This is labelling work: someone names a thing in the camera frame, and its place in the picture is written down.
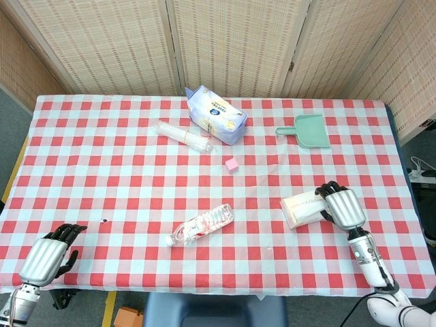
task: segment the napkin package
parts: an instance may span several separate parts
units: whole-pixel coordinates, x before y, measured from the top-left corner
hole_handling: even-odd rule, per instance
[[[185,88],[189,116],[209,134],[233,145],[245,133],[247,114],[201,85],[195,91]]]

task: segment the black cable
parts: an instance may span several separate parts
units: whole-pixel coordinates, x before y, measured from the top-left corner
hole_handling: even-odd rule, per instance
[[[374,295],[375,292],[369,293],[367,295],[362,296],[359,298],[359,301],[354,305],[353,309],[347,314],[347,317],[342,321],[342,324],[339,327],[343,327],[343,325],[347,322],[348,318],[353,314],[354,310],[356,310],[357,306],[363,301],[364,298],[367,298],[368,296]]]

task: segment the power strip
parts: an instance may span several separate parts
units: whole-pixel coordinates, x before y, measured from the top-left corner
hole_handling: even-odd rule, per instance
[[[423,177],[421,176],[421,172],[418,174],[417,170],[412,170],[409,173],[410,183],[436,184],[435,177]]]

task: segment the orange object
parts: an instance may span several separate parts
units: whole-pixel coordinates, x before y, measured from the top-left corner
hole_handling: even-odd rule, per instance
[[[138,310],[121,307],[116,313],[115,327],[142,327],[144,314]]]

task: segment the pink cube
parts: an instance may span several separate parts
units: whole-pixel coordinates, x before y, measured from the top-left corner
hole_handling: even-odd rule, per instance
[[[236,162],[235,158],[228,159],[225,162],[225,166],[227,167],[227,169],[229,170],[230,173],[237,171],[239,168],[239,165]]]

